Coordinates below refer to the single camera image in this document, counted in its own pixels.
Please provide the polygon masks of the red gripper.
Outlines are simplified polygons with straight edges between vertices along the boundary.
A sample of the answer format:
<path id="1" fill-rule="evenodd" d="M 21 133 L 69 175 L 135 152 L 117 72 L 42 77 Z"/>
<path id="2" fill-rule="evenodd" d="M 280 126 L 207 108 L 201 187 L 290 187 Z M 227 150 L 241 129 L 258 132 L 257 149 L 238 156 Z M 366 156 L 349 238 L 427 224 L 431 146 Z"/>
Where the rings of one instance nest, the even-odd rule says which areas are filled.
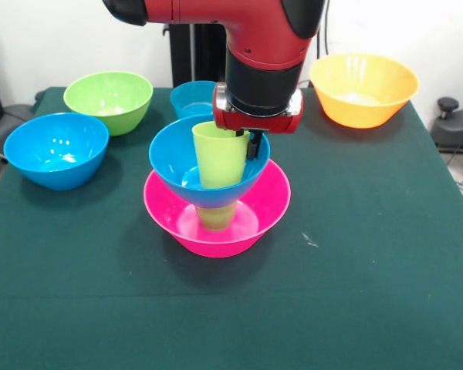
<path id="1" fill-rule="evenodd" d="M 292 94 L 286 110 L 275 116 L 251 116 L 240 112 L 230 103 L 224 82 L 217 82 L 213 92 L 213 116 L 216 125 L 224 130 L 237 131 L 236 137 L 243 136 L 244 130 L 250 130 L 247 160 L 254 160 L 258 156 L 262 131 L 294 133 L 299 127 L 303 111 L 304 99 L 300 89 Z"/>

